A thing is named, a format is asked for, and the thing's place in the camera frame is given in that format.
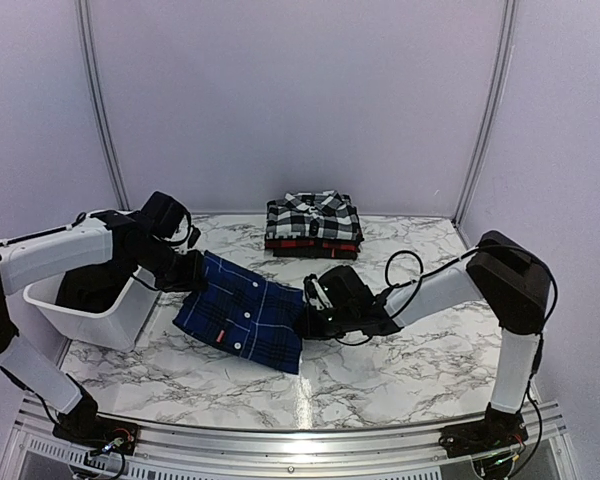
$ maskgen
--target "marble table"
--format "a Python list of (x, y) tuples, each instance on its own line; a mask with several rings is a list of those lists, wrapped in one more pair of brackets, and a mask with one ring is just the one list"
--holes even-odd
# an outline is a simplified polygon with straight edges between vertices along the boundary
[[(197, 216), (198, 248), (267, 278), (301, 287), (310, 274), (353, 263), (374, 292), (395, 250), (418, 252), (427, 270), (464, 251), (448, 220), (363, 217), (356, 262), (274, 258), (263, 250), (264, 215)], [(392, 281), (416, 274), (408, 257)], [(171, 324), (182, 294), (161, 295), (131, 353), (74, 341), (63, 370), (101, 411), (168, 423), (244, 429), (383, 426), (482, 411), (493, 387), (500, 332), (483, 303), (469, 303), (360, 347), (306, 341), (300, 374), (280, 373), (208, 347)], [(362, 336), (350, 334), (355, 342)]]

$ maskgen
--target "white bin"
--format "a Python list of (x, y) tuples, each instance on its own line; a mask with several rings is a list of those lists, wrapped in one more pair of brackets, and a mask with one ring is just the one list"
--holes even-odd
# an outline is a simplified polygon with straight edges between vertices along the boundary
[[(139, 269), (136, 276), (153, 285), (153, 275)], [(24, 300), (40, 309), (56, 329), (72, 340), (130, 352), (158, 296), (130, 278), (115, 303), (103, 313), (54, 305), (64, 274), (40, 280), (24, 289)]]

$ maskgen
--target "black and white plaid shirt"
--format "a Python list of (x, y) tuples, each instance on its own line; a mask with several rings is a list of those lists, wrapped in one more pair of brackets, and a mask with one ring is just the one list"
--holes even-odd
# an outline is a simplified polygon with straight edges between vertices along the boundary
[(324, 238), (361, 242), (358, 210), (336, 191), (287, 193), (267, 203), (265, 239)]

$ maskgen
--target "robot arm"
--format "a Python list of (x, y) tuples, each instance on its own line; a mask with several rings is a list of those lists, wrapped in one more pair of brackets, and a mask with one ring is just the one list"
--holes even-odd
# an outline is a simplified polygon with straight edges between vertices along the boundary
[(156, 288), (162, 291), (204, 288), (200, 253), (180, 254), (174, 250), (174, 242), (165, 240), (183, 218), (189, 227), (186, 237), (177, 243), (190, 248), (200, 232), (181, 204), (159, 192), (138, 212), (96, 212), (66, 227), (0, 241), (0, 368), (16, 385), (37, 393), (59, 412), (57, 436), (76, 441), (109, 439), (119, 425), (99, 419), (98, 405), (86, 390), (20, 335), (9, 317), (5, 297), (74, 268), (122, 260), (133, 260), (149, 270)]
[(520, 410), (539, 367), (553, 281), (535, 255), (489, 232), (455, 262), (377, 296), (348, 266), (335, 267), (319, 279), (308, 277), (305, 292), (312, 314), (299, 333), (318, 339), (341, 338), (351, 331), (390, 335), (455, 305), (486, 300), (502, 328), (491, 402), (483, 421), (446, 427), (440, 441), (450, 457), (470, 455), (515, 444), (516, 436), (528, 438)]

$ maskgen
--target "stack of folded shirts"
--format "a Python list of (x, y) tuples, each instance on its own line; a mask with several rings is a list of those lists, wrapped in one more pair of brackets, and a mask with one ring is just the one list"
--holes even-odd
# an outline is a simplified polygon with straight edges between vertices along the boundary
[(348, 195), (287, 193), (267, 203), (265, 248), (276, 257), (358, 258), (364, 240)]

